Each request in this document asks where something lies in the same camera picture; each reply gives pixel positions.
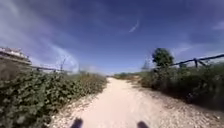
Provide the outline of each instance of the sandy path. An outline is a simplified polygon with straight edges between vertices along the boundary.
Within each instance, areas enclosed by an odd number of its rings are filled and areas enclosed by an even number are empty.
[[[150,128],[224,128],[218,119],[183,103],[173,108],[166,103],[173,100],[164,102],[125,81],[108,80],[107,88],[87,108],[73,112],[73,120],[82,118],[82,128],[137,128],[140,121]]]

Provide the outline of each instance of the bush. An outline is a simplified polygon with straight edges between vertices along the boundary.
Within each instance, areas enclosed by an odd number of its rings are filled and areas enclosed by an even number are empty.
[[[43,128],[72,99],[101,92],[106,79],[89,73],[23,72],[0,84],[0,127]]]
[[[155,69],[143,76],[141,84],[189,103],[224,104],[224,64],[208,67]]]

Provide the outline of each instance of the gravel path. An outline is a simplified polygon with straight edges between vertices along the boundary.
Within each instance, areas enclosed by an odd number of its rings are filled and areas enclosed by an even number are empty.
[[[125,81],[108,80],[103,93],[87,98],[92,103],[82,99],[65,107],[50,126],[70,128],[79,117],[82,128],[138,128],[138,124],[139,128],[147,128],[140,124],[148,128],[224,128],[212,114],[155,92],[145,93]]]

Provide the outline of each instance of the blue sky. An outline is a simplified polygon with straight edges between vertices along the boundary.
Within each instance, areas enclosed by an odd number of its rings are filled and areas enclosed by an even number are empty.
[[[223,0],[1,0],[0,45],[34,65],[138,71],[157,47],[175,61],[224,52]]]

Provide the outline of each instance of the leafy plant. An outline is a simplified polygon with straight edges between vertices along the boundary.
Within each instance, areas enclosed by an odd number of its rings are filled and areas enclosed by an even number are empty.
[[[167,68],[173,64],[173,56],[165,48],[157,48],[152,54],[153,62],[156,63],[158,67]]]
[[[0,127],[43,128],[72,99],[103,90],[106,79],[89,73],[30,71],[0,81]]]

